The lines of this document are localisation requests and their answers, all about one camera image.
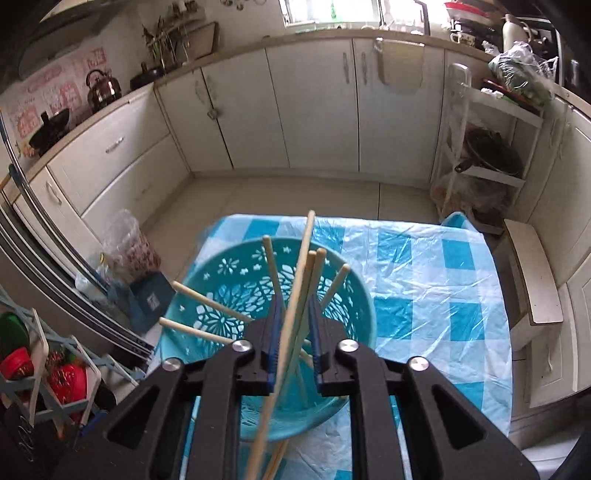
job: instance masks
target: blue checkered tablecloth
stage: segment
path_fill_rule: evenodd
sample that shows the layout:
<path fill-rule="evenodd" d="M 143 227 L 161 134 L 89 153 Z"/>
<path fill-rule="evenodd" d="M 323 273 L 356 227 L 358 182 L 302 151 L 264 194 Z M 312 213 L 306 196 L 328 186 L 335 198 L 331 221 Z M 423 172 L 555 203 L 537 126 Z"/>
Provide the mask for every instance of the blue checkered tablecloth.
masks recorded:
<path fill-rule="evenodd" d="M 223 218 L 206 232 L 192 268 L 243 240 L 301 237 L 305 222 L 304 217 Z M 454 214 L 443 225 L 317 218 L 313 240 L 339 252 L 365 280 L 376 310 L 380 356 L 400 362 L 425 356 L 508 433 L 511 345 L 501 286 L 484 237 L 463 215 Z M 408 474 L 404 441 L 401 448 Z M 247 450 L 241 449 L 241 463 Z M 347 405 L 290 440 L 276 478 L 344 480 L 350 471 Z"/>

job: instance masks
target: kettle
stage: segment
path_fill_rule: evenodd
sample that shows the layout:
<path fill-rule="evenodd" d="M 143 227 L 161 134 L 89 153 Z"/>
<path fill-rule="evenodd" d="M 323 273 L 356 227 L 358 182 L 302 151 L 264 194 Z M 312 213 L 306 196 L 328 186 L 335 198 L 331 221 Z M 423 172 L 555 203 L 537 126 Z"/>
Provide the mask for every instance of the kettle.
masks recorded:
<path fill-rule="evenodd" d="M 100 73 L 101 77 L 99 77 L 91 87 L 90 75 L 93 73 Z M 86 86 L 90 89 L 88 92 L 88 103 L 92 113 L 98 112 L 110 103 L 121 98 L 121 86 L 117 79 L 112 77 L 111 74 L 106 74 L 102 70 L 94 69 L 88 72 L 88 75 L 86 75 Z"/>

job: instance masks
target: window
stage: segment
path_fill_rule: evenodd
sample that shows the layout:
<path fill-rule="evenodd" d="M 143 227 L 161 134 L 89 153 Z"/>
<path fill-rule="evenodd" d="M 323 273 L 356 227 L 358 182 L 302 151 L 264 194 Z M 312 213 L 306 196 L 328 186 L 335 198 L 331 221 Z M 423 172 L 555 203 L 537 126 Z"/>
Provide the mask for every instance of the window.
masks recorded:
<path fill-rule="evenodd" d="M 444 0 L 423 0 L 431 24 L 448 23 Z M 414 0 L 279 0 L 286 25 L 368 23 L 390 30 L 424 32 Z"/>
<path fill-rule="evenodd" d="M 285 23 L 377 22 L 379 0 L 280 0 Z"/>

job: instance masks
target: kitchen counter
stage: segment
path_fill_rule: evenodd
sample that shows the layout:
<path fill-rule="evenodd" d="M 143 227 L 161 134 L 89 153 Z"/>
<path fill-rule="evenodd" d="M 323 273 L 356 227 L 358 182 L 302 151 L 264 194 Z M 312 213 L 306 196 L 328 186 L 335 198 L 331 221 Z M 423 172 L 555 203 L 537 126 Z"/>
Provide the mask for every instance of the kitchen counter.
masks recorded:
<path fill-rule="evenodd" d="M 27 176 L 27 180 L 31 181 L 51 160 L 54 158 L 65 146 L 67 146 L 70 142 L 76 139 L 80 134 L 82 134 L 85 130 L 89 127 L 112 113 L 113 111 L 117 110 L 123 105 L 127 103 L 131 103 L 134 99 L 142 97 L 147 93 L 153 91 L 154 89 L 158 89 L 162 85 L 166 85 L 168 82 L 185 75 L 187 73 L 192 72 L 193 70 L 219 62 L 221 60 L 226 60 L 232 57 L 236 57 L 241 54 L 253 52 L 260 50 L 262 48 L 270 48 L 270 47 L 277 47 L 281 45 L 291 44 L 291 43 L 300 43 L 306 41 L 314 41 L 314 40 L 329 40 L 329 39 L 343 39 L 343 38 L 384 38 L 386 40 L 397 40 L 397 41 L 406 41 L 406 42 L 420 42 L 424 45 L 435 47 L 435 48 L 442 48 L 445 50 L 453 51 L 456 53 L 464 54 L 471 56 L 475 59 L 482 60 L 482 61 L 490 61 L 493 57 L 481 50 L 476 48 L 468 47 L 466 45 L 461 45 L 454 43 L 449 40 L 442 40 L 441 38 L 436 37 L 426 37 L 426 36 L 417 36 L 410 33 L 404 32 L 396 32 L 396 31 L 385 31 L 385 30 L 373 30 L 373 29 L 330 29 L 330 30 L 316 30 L 316 31 L 309 31 L 303 33 L 297 33 L 293 35 L 284 35 L 280 37 L 268 37 L 263 38 L 260 41 L 250 43 L 243 47 L 233 48 L 230 50 L 222 50 L 211 55 L 208 55 L 204 58 L 197 59 L 195 61 L 189 62 L 184 66 L 180 67 L 179 69 L 171 72 L 170 74 L 156 80 L 152 84 L 148 84 L 134 92 L 127 94 L 126 96 L 120 98 L 116 102 L 110 104 L 106 108 L 102 109 L 98 113 L 92 115 L 90 118 L 82 122 L 80 125 L 75 127 L 72 131 L 70 131 L 65 137 L 63 137 L 58 143 L 56 143 L 53 147 L 51 147 L 45 155 L 39 158 L 25 173 Z M 569 103 L 571 103 L 575 108 L 581 110 L 585 115 L 591 116 L 591 105 L 585 102 L 582 98 L 578 97 L 572 92 L 569 92 L 567 89 L 556 85 L 556 95 L 565 99 Z M 6 188 L 6 193 L 8 199 L 11 202 L 18 197 L 19 192 L 16 188 L 16 185 L 11 181 L 9 176 L 6 176 L 2 182 L 0 183 L 0 188 Z"/>
<path fill-rule="evenodd" d="M 67 135 L 65 135 L 63 138 L 60 139 L 59 142 L 53 145 L 42 157 L 40 157 L 37 160 L 33 160 L 33 163 L 25 170 L 27 180 L 31 181 L 60 151 L 62 151 L 68 144 L 70 144 L 82 133 L 84 133 L 86 130 L 92 127 L 92 125 L 99 122 L 104 117 L 108 116 L 118 108 L 127 105 L 128 103 L 132 103 L 136 99 L 149 94 L 153 90 L 154 84 L 150 83 L 140 89 L 128 93 L 127 95 L 121 97 L 119 100 L 113 102 L 112 104 L 106 106 L 102 110 L 96 112 L 94 115 L 88 117 L 80 125 L 70 130 L 70 132 L 68 132 Z M 10 175 L 6 175 L 6 177 L 4 177 L 4 179 L 0 183 L 0 188 L 4 189 L 8 197 L 8 200 L 11 203 L 14 202 L 20 195 L 20 192 L 18 191 L 18 188 L 15 185 L 15 183 L 12 181 Z"/>

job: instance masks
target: teal laundry basket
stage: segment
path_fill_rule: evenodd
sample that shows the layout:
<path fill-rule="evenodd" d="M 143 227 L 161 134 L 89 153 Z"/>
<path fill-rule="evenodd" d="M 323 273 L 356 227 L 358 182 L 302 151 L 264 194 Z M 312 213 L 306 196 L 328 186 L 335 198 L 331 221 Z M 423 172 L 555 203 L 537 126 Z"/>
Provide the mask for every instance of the teal laundry basket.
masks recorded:
<path fill-rule="evenodd" d="M 294 279 L 301 241 L 297 238 L 274 238 L 273 250 L 281 281 L 281 291 L 287 305 Z M 310 249 L 320 248 L 314 242 Z M 337 253 L 327 249 L 324 270 L 318 288 L 321 299 L 329 289 L 332 279 L 345 263 Z M 183 283 L 205 296 L 244 313 L 253 319 L 267 315 L 273 295 L 267 259 L 261 240 L 246 241 L 234 245 L 195 268 Z M 326 317 L 345 325 L 348 337 L 375 347 L 376 317 L 374 304 L 363 279 L 353 270 L 324 311 Z M 242 322 L 204 306 L 187 296 L 177 293 L 166 317 L 216 335 L 231 339 L 242 337 Z M 162 359 L 176 356 L 185 363 L 212 356 L 223 345 L 208 342 L 165 328 L 160 341 Z M 309 346 L 304 349 L 311 353 Z M 297 381 L 288 383 L 269 424 L 269 440 L 283 440 L 305 432 L 337 413 L 346 403 L 342 398 L 323 398 L 316 391 L 313 371 L 300 361 L 305 395 Z M 262 397 L 242 397 L 241 439 L 255 437 Z"/>

